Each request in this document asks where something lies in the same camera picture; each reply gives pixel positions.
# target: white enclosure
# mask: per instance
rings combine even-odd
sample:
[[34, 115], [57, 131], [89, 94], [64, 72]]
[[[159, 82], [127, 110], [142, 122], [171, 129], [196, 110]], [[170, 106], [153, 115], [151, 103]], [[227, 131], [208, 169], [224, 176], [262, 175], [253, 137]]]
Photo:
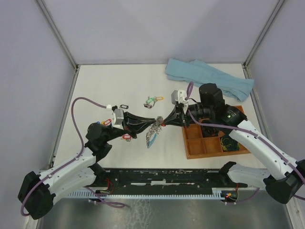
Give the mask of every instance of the white enclosure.
[[277, 0], [46, 0], [78, 64], [245, 61]]

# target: wires in tray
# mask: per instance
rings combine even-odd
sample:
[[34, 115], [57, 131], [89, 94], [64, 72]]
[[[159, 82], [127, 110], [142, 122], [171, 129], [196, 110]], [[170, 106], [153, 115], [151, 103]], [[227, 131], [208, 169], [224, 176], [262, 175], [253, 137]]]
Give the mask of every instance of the wires in tray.
[[[208, 120], [202, 120], [201, 123], [211, 123]], [[211, 126], [201, 126], [202, 137], [217, 137], [219, 131]]]
[[237, 151], [240, 148], [240, 144], [229, 135], [222, 136], [220, 138], [220, 144], [224, 152]]

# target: floor below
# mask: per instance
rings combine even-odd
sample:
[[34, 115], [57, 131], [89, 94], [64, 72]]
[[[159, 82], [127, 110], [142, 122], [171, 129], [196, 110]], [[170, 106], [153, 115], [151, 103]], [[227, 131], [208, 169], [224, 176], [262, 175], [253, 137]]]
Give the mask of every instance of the floor below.
[[[239, 190], [239, 199], [252, 195]], [[255, 199], [225, 206], [220, 200], [117, 199], [122, 209], [95, 206], [86, 199], [62, 199], [40, 220], [40, 229], [289, 229], [285, 205], [261, 191]]]

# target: black joint housing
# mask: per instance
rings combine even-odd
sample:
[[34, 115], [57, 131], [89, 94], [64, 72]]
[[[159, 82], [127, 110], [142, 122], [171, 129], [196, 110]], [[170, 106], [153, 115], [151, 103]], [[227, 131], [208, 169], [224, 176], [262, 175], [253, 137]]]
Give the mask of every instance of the black joint housing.
[[[28, 173], [21, 185], [18, 199], [22, 203], [29, 193], [29, 191], [40, 182], [40, 175], [35, 174], [33, 171]], [[32, 216], [33, 219], [39, 219], [46, 215], [53, 207], [53, 199], [55, 194], [51, 195], [49, 185], [41, 183], [29, 196], [25, 203], [25, 208]]]

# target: white table surface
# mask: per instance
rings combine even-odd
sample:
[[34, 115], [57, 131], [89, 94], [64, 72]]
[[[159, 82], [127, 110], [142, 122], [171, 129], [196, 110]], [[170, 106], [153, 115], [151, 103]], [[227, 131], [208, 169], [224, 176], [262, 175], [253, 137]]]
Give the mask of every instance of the white table surface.
[[[240, 64], [211, 64], [235, 77], [244, 78]], [[129, 106], [128, 112], [142, 116], [164, 118], [172, 111], [173, 90], [186, 90], [186, 82], [170, 81], [166, 78], [165, 64], [121, 64], [121, 65], [82, 65], [73, 92], [72, 101], [79, 96], [87, 97], [102, 105]], [[152, 109], [143, 106], [147, 97], [163, 96]], [[192, 98], [199, 101], [198, 88], [194, 87]], [[224, 96], [227, 104], [242, 105], [248, 119], [259, 130], [251, 97], [244, 102]], [[78, 101], [74, 108], [75, 119], [84, 142], [88, 126], [97, 121], [111, 118], [111, 111]], [[248, 167], [264, 168], [252, 155], [220, 156], [201, 159], [186, 159], [181, 127], [166, 126], [157, 136], [151, 148], [147, 149], [145, 134], [126, 142], [119, 138], [109, 142], [112, 150], [99, 164], [102, 167], [116, 168], [221, 168], [228, 161], [235, 161]], [[79, 152], [79, 137], [74, 129], [71, 112], [66, 118], [54, 165]]]

